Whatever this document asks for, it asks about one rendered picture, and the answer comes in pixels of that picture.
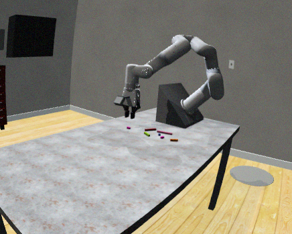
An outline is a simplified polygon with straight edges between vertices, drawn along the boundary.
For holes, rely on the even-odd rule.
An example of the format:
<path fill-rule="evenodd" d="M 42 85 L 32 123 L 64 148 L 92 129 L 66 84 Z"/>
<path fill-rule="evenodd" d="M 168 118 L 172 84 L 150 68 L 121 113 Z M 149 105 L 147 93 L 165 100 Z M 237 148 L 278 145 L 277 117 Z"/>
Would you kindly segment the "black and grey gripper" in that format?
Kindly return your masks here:
<path fill-rule="evenodd" d="M 131 107 L 131 119 L 135 118 L 135 112 L 140 109 L 140 90 L 139 89 L 127 89 L 124 88 L 123 96 L 128 96 L 123 103 L 123 108 L 125 110 L 125 117 L 129 117 L 129 107 Z M 136 106 L 137 108 L 136 108 Z"/>

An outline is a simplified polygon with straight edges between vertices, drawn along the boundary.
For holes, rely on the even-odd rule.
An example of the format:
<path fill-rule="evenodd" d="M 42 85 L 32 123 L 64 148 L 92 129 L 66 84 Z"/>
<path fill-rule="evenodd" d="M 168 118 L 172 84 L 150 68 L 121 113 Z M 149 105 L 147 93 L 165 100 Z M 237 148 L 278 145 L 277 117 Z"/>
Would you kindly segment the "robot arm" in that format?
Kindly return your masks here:
<path fill-rule="evenodd" d="M 184 111 L 189 115 L 193 115 L 193 110 L 196 110 L 210 97 L 220 100 L 224 96 L 224 83 L 218 66 L 216 49 L 193 36 L 177 35 L 173 37 L 172 44 L 150 62 L 146 63 L 153 69 L 147 65 L 137 66 L 136 64 L 128 64 L 126 67 L 125 88 L 138 89 L 140 87 L 139 78 L 150 78 L 152 74 L 170 65 L 192 49 L 198 55 L 205 56 L 204 61 L 208 78 L 206 83 L 193 93 L 191 97 L 181 100 Z"/>

